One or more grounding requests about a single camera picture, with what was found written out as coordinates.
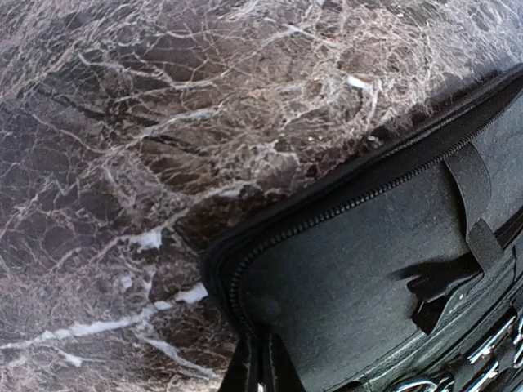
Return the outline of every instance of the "black zipper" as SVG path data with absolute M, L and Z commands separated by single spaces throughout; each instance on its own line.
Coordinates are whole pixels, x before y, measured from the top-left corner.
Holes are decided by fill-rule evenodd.
M 515 100 L 516 96 L 513 96 L 510 100 L 512 103 Z M 435 167 L 436 165 L 442 163 L 446 158 L 452 154 L 456 154 L 464 145 L 470 143 L 473 139 L 478 137 L 483 131 L 485 131 L 489 126 L 491 126 L 507 109 L 510 105 L 504 105 L 501 109 L 497 110 L 489 120 L 483 123 L 476 130 L 471 131 L 468 135 L 463 137 L 459 142 L 455 143 L 444 152 L 437 154 L 435 157 L 426 161 L 425 163 L 416 166 L 415 168 L 407 171 L 404 175 L 397 176 L 395 179 L 390 180 L 383 185 L 380 185 L 376 188 L 371 189 L 370 191 L 364 192 L 361 195 L 351 198 L 343 203 L 331 207 L 324 212 L 321 212 L 311 218 L 302 220 L 301 222 L 291 226 L 290 228 L 280 231 L 279 233 L 270 236 L 269 238 L 263 240 L 257 246 L 255 246 L 245 258 L 237 264 L 235 272 L 232 274 L 230 285 L 229 285 L 229 303 L 232 310 L 232 314 L 235 317 L 235 320 L 239 322 L 243 331 L 250 337 L 257 339 L 259 334 L 249 322 L 247 316 L 241 309 L 241 304 L 239 301 L 239 285 L 241 278 L 245 270 L 254 262 L 254 260 L 260 256 L 263 252 L 267 251 L 271 247 L 276 246 L 277 244 L 297 235 L 303 233 L 318 224 L 333 219 L 336 216 L 339 216 L 343 212 L 347 212 L 352 208 L 358 207 L 359 205 L 376 198 L 377 196 L 384 194 L 397 186 L 405 183 L 406 181 L 412 180 L 414 177 L 419 176 L 424 173 L 426 170 Z M 388 155 L 393 155 L 395 151 L 390 152 Z

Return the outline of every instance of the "zipper teeth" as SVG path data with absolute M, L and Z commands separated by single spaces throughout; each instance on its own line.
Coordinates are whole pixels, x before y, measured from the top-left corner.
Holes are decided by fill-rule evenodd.
M 246 255 L 242 262 L 238 264 L 238 267 L 235 273 L 233 274 L 233 277 L 230 282 L 230 305 L 233 310 L 233 313 L 241 323 L 246 333 L 253 338 L 257 337 L 257 332 L 255 331 L 251 323 L 248 321 L 247 317 L 245 316 L 244 312 L 242 312 L 241 307 L 239 305 L 239 281 L 244 271 L 252 264 L 256 257 L 260 256 L 263 252 L 267 251 L 271 247 L 278 245 L 284 240 L 289 239 L 304 231 L 307 231 L 308 229 L 315 227 L 321 222 L 333 219 L 334 217 L 341 215 L 343 212 L 347 212 L 348 210 L 351 210 L 352 208 L 357 207 L 360 204 L 368 202 L 369 200 L 376 198 L 380 194 L 384 194 L 387 191 L 392 190 L 395 187 L 403 184 L 404 182 L 412 180 L 415 176 L 420 175 L 421 173 L 434 167 L 438 163 L 441 163 L 445 158 L 448 158 L 450 155 L 456 154 L 467 143 L 470 143 L 473 139 L 480 135 L 487 127 L 492 125 L 492 123 L 496 121 L 505 110 L 506 108 L 498 111 L 488 122 L 486 122 L 483 126 L 477 128 L 470 135 L 463 138 L 461 141 L 447 149 L 445 152 L 436 155 L 434 158 L 430 159 L 423 165 L 420 165 L 418 167 L 415 167 L 413 170 L 408 171 L 403 176 L 399 176 L 394 180 L 387 182 L 385 185 L 381 185 L 376 189 L 372 189 L 369 192 L 361 194 L 357 198 L 350 199 L 344 203 L 338 204 L 336 207 L 329 208 L 325 212 L 320 213 L 319 215 L 309 218 L 307 220 L 304 220 L 303 222 L 285 230 L 284 232 L 278 233 L 275 236 L 259 243 L 253 250 L 250 251 L 249 254 Z

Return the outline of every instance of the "black zippered case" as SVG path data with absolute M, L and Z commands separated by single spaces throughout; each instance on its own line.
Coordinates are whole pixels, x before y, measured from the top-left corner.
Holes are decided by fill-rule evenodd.
M 214 243 L 240 336 L 221 391 L 516 388 L 522 91 L 518 65 Z

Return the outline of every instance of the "stone surface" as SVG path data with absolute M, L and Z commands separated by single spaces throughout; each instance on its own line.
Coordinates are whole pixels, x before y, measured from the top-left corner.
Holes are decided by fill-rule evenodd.
M 209 242 L 521 61 L 521 23 L 519 0 L 3 0 L 0 390 L 216 390 L 234 333 L 183 301 Z

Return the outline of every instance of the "marble table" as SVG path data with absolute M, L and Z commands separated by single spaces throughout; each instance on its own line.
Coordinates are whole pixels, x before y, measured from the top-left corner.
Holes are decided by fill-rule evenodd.
M 0 390 L 216 390 L 209 242 L 521 61 L 522 23 L 520 0 L 2 0 Z

